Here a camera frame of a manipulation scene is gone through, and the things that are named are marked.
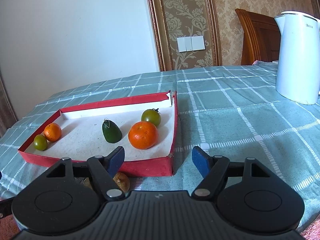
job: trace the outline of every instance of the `avocado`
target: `avocado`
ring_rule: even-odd
[[[109,143],[117,143],[122,138],[122,132],[119,127],[111,120],[105,119],[102,124],[103,136]]]

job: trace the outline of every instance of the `white kettle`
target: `white kettle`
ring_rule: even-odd
[[[276,90],[292,101],[313,105],[320,87],[320,20],[295,11],[275,20],[281,33]]]

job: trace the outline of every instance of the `cardboard tray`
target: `cardboard tray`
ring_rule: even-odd
[[[161,123],[156,145],[147,150],[134,148],[128,139],[132,125],[139,122],[146,109],[159,108]],[[50,167],[60,158],[68,156],[73,162],[86,161],[96,155],[106,156],[117,146],[125,150],[120,171],[131,177],[159,177],[173,175],[173,152],[177,130],[177,94],[170,91],[127,98],[117,98],[59,109],[44,122],[18,149],[26,162]],[[102,133],[105,118],[112,120],[122,131],[122,139],[108,143]],[[55,122],[62,129],[56,142],[48,142],[45,151],[33,146],[36,135]]]

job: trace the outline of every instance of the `tomato stem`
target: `tomato stem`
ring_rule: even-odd
[[[105,124],[106,127],[110,128],[110,120],[105,118],[103,123]]]
[[[152,110],[155,110],[157,113],[159,113],[159,108],[157,108],[157,109],[152,108]]]

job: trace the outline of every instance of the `switch panel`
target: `switch panel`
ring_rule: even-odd
[[[193,51],[192,43],[191,43],[191,37],[184,37],[184,42],[186,44],[186,50],[187,51]]]
[[[187,51],[186,44],[184,42],[184,37],[177,38],[177,43],[178,43],[178,51],[179,52]]]
[[[203,36],[180,37],[177,43],[179,52],[205,49]]]
[[[191,43],[192,43],[192,50],[205,49],[203,36],[192,36]]]

